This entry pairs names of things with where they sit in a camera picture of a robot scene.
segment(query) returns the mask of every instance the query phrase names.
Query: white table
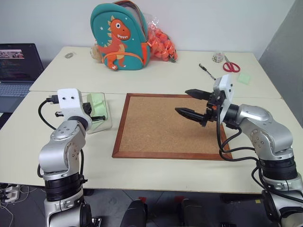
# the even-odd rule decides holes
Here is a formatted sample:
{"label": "white table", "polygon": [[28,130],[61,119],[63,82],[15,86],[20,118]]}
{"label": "white table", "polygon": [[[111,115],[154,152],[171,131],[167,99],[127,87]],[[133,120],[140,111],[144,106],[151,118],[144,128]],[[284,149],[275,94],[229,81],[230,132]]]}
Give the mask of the white table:
{"label": "white table", "polygon": [[[49,141],[52,129],[37,113],[39,104],[54,92],[30,92],[9,121],[0,130],[0,182],[44,185],[36,175],[40,149]],[[172,190],[197,192],[261,192],[250,172],[253,161],[112,158],[117,129],[125,95],[106,94],[113,119],[110,130],[86,136],[84,174],[89,180],[85,188],[115,188],[140,190]],[[294,135],[294,154],[297,170],[303,173],[303,129],[282,99],[234,98],[235,104],[246,103],[268,109],[274,118],[287,126]],[[43,115],[50,124],[58,126],[63,118],[56,118],[58,105],[46,104]],[[235,131],[226,129],[227,137]],[[251,146],[241,135],[230,143],[231,148]],[[243,151],[234,157],[252,155]]]}
{"label": "white table", "polygon": [[[74,56],[66,59],[64,56],[70,52]],[[81,92],[184,94],[185,90],[198,88],[212,92],[214,80],[198,64],[215,77],[227,74],[222,68],[224,62],[213,62],[212,55],[213,52],[179,51],[177,63],[150,61],[142,70],[112,71],[92,59],[89,48],[64,47],[30,90],[75,87]],[[237,81],[239,73],[232,73],[235,97],[281,98],[252,53],[227,52],[226,56],[241,67],[240,72],[250,75],[250,83],[245,85]]]}

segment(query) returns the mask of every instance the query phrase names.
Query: laptop screen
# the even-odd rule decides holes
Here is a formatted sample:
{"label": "laptop screen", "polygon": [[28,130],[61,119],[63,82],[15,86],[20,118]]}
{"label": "laptop screen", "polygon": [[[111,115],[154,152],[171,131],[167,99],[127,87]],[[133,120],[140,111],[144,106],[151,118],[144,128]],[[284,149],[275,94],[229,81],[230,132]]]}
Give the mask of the laptop screen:
{"label": "laptop screen", "polygon": [[0,44],[1,82],[34,82],[43,69],[35,44]]}

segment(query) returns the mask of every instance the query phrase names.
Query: laptop keyboard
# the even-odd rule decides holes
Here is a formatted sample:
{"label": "laptop keyboard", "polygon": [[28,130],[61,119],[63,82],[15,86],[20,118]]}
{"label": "laptop keyboard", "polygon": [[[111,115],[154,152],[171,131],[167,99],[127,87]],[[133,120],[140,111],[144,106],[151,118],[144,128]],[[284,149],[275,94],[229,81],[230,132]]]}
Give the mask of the laptop keyboard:
{"label": "laptop keyboard", "polygon": [[25,97],[31,85],[13,85],[0,83],[0,96]]}

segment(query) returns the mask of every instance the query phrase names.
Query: wooden frame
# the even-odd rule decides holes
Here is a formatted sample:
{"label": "wooden frame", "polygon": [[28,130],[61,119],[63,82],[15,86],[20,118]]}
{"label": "wooden frame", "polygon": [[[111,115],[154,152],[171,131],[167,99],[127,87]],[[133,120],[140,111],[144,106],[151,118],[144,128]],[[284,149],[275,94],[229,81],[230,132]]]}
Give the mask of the wooden frame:
{"label": "wooden frame", "polygon": [[[125,152],[120,151],[120,144],[122,140],[122,135],[124,131],[127,111],[129,107],[129,103],[131,97],[133,96],[140,96],[140,97],[181,97],[181,98],[192,98],[189,95],[168,95],[168,94],[139,94],[139,93],[127,93],[125,104],[123,107],[123,112],[121,116],[121,121],[116,137],[116,142],[113,150],[112,157],[116,158],[171,158],[171,159],[204,159],[204,160],[222,160],[219,155],[219,149],[217,154],[212,153],[174,153],[174,152]],[[222,141],[226,140],[226,135],[223,126],[220,126],[221,130],[221,139]],[[225,150],[230,149],[229,145],[227,144]],[[227,158],[232,158],[231,153],[224,154]]]}

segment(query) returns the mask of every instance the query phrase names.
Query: scissors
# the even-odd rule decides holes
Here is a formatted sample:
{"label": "scissors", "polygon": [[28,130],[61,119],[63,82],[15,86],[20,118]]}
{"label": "scissors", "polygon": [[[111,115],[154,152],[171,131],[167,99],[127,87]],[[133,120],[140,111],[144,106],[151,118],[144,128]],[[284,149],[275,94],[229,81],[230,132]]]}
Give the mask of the scissors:
{"label": "scissors", "polygon": [[224,58],[226,60],[226,63],[224,63],[223,69],[226,72],[239,72],[240,71],[241,68],[239,67],[239,65],[237,65],[233,62],[230,62],[226,56],[224,56]]}

